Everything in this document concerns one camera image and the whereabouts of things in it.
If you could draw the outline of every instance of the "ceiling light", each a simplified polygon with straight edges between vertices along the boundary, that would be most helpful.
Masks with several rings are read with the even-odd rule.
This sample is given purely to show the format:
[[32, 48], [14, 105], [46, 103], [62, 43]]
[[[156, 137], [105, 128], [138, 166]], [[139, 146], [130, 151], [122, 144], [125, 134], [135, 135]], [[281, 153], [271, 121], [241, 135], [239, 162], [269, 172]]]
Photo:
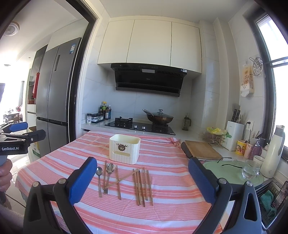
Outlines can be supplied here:
[[16, 22], [11, 22], [7, 29], [4, 32], [4, 36], [13, 36], [15, 35], [20, 29], [20, 26]]

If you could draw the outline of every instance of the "refrigerator door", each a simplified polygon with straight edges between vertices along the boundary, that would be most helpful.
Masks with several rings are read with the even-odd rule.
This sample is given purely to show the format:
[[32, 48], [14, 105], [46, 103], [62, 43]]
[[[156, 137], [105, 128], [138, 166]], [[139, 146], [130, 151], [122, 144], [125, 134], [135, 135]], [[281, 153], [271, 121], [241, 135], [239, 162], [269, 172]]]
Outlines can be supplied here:
[[48, 123], [42, 120], [36, 119], [36, 129], [43, 129], [46, 132], [46, 137], [44, 140], [38, 142], [40, 156], [43, 157], [46, 154], [51, 153], [50, 143], [49, 143], [49, 132], [48, 132]]
[[49, 84], [58, 48], [59, 46], [56, 46], [53, 49], [48, 50], [44, 54], [44, 58], [40, 69], [40, 76], [37, 88], [38, 92], [36, 101], [36, 116], [42, 118], [47, 118], [48, 116], [47, 103], [48, 103]]
[[53, 66], [49, 95], [48, 119], [68, 122], [67, 110], [72, 69], [80, 37], [59, 46]]
[[60, 147], [68, 144], [68, 127], [48, 123], [48, 131], [51, 151], [57, 150]]

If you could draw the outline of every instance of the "power outlet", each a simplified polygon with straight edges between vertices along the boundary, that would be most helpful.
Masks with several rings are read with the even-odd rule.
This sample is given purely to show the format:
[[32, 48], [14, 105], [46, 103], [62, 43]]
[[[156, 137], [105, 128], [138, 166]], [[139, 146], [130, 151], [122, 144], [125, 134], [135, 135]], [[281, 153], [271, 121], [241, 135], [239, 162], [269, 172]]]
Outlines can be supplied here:
[[251, 122], [251, 123], [246, 125], [246, 130], [248, 130], [248, 131], [251, 130], [252, 131], [254, 121], [248, 120], [247, 122]]

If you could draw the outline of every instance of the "pink tablecloth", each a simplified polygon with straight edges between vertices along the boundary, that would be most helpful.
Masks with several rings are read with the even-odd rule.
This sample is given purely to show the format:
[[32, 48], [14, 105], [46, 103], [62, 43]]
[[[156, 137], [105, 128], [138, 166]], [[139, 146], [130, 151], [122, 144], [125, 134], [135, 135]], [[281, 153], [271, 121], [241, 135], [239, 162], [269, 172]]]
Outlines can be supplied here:
[[[34, 181], [53, 184], [68, 178], [87, 157], [97, 159], [104, 168], [109, 162], [109, 138], [113, 133], [88, 132], [81, 138], [42, 157], [18, 172], [16, 187], [28, 196]], [[98, 196], [98, 176], [94, 176], [81, 201], [75, 208], [93, 233], [187, 233], [200, 224], [211, 205], [188, 172], [188, 159], [175, 138], [141, 136], [139, 159], [135, 165], [115, 163], [122, 178], [133, 168], [149, 170], [154, 206], [150, 198], [146, 207], [137, 206], [133, 177], [120, 182], [122, 199], [117, 186], [108, 195]], [[116, 181], [116, 173], [110, 183]], [[67, 230], [55, 202], [52, 203], [60, 225]]]

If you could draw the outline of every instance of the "ceiling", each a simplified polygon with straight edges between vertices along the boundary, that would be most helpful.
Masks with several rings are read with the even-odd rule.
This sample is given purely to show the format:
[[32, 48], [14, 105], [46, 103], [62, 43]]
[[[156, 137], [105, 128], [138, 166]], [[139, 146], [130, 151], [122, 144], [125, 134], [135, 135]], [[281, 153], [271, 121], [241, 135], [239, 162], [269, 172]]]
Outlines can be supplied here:
[[100, 0], [111, 18], [166, 16], [192, 22], [217, 17], [229, 21], [247, 0]]
[[82, 18], [64, 0], [31, 0], [13, 20], [19, 32], [0, 39], [0, 65], [19, 58], [33, 62], [36, 51], [48, 44], [53, 32]]

